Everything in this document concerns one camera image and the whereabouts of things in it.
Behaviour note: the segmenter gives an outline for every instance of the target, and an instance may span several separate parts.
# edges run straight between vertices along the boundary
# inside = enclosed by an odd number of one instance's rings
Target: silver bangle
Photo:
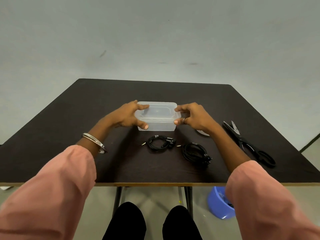
[[[94,142],[95,144],[97,144],[100,147],[99,153],[106,153],[107,150],[104,148],[104,145],[94,136],[88,134],[88,133],[83,133],[82,136],[84,138],[89,139],[90,141]]]

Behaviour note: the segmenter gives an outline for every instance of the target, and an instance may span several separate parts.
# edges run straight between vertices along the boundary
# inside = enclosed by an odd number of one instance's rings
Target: scissors handle
[[[244,151],[244,147],[243,145],[247,145],[249,148],[252,149],[252,152],[254,153],[257,161],[259,162],[263,162],[264,164],[266,164],[268,167],[274,167],[276,165],[276,161],[266,152],[258,149],[257,147],[255,147],[254,145],[252,144],[249,144],[247,141],[245,140],[242,140],[242,141],[239,141],[239,147]]]

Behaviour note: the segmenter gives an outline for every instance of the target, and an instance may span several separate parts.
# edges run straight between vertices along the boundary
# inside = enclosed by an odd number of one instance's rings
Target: black scissors
[[[230,125],[228,125],[228,123],[226,123],[225,121],[223,123],[226,126],[226,128],[236,137],[237,142],[238,142],[238,146],[244,152],[246,152],[246,151],[245,151],[245,148],[243,147],[243,145],[248,146],[252,150],[252,153],[254,154],[255,158],[257,159],[256,160],[257,162],[263,162],[269,168],[273,168],[276,165],[275,160],[268,153],[255,147],[254,145],[249,143],[249,141],[247,141],[245,138],[240,136],[239,130],[233,121],[231,121],[233,128]]]

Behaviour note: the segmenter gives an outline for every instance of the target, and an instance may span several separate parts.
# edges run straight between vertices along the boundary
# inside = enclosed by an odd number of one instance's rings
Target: hand
[[[149,105],[137,104],[137,102],[137,100],[134,100],[130,103],[122,105],[120,108],[109,113],[106,118],[108,118],[112,122],[112,125],[115,127],[128,127],[136,125],[141,129],[148,129],[148,124],[146,122],[138,120],[134,116],[134,112],[136,112],[137,110],[147,109],[149,108]]]
[[[189,114],[188,117],[179,118],[174,121],[175,125],[190,125],[193,129],[207,132],[209,127],[215,123],[214,119],[206,112],[206,110],[197,103],[178,105],[176,112]]]

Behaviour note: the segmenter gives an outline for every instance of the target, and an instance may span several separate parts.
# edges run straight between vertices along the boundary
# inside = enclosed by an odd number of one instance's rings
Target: white wall
[[[319,20],[320,0],[0,0],[0,144],[100,78],[231,84],[301,149],[320,132]]]

